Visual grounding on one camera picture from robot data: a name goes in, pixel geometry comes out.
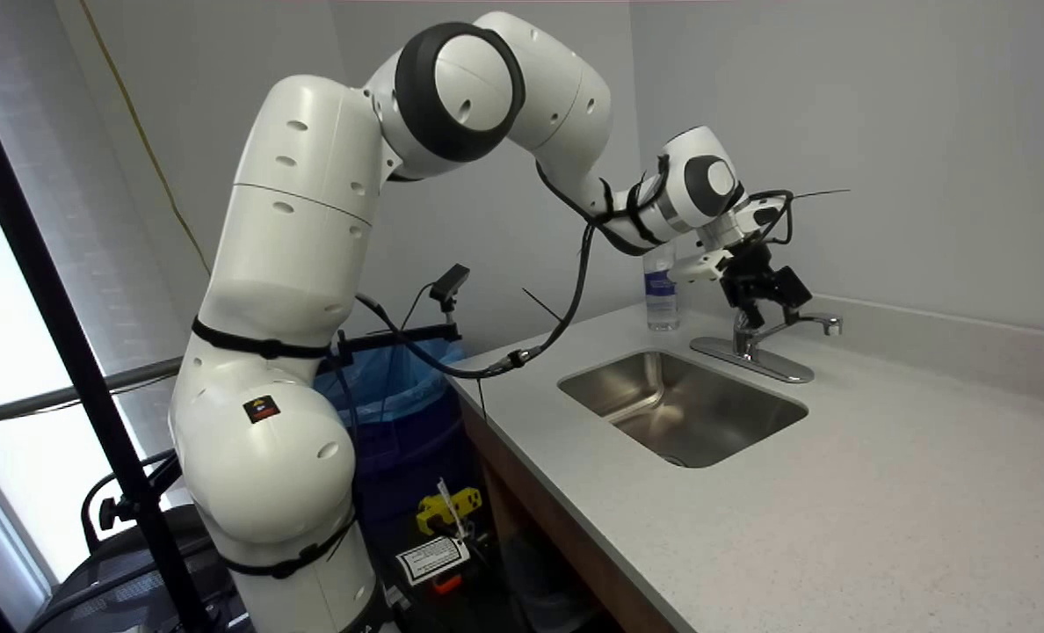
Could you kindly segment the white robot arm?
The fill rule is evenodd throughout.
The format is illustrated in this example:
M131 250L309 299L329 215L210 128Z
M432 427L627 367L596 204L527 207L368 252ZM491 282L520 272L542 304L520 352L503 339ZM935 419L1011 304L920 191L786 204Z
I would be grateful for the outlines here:
M209 291L173 388L168 436L197 512L258 633L359 633L381 613L354 512L354 449L315 389L359 299L383 183L415 183L513 142L542 183L614 250L685 232L681 277L714 277L743 316L798 316L806 282L771 262L784 191L748 191L714 131L664 146L617 191L606 76L537 26L487 11L408 40L376 75L276 80L241 146Z

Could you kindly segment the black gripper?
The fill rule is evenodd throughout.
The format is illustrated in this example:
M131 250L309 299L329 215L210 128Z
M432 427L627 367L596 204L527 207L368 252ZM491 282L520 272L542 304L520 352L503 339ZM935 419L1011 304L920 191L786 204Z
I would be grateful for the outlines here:
M806 282L790 266L777 266L762 239L729 245L716 277L746 332L767 324L756 299L777 304L784 324L806 319L806 305L812 304Z

